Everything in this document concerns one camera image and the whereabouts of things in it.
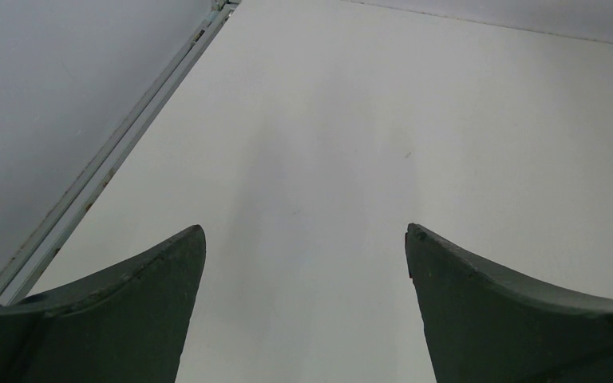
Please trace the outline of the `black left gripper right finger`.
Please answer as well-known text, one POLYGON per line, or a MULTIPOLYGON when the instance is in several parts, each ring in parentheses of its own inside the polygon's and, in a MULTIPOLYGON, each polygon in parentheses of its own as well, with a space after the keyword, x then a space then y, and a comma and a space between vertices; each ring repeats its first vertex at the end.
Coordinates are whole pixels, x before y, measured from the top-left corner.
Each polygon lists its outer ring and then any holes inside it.
POLYGON ((613 382, 613 299, 473 254, 411 223, 405 255, 439 382, 613 382))

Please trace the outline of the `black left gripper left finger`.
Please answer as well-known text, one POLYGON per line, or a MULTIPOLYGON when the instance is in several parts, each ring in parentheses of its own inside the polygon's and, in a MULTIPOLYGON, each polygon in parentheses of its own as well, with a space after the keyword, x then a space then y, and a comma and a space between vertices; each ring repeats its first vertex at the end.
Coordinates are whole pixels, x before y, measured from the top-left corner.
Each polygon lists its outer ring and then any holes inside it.
POLYGON ((0 305, 0 382, 173 382, 204 270, 198 225, 0 305))

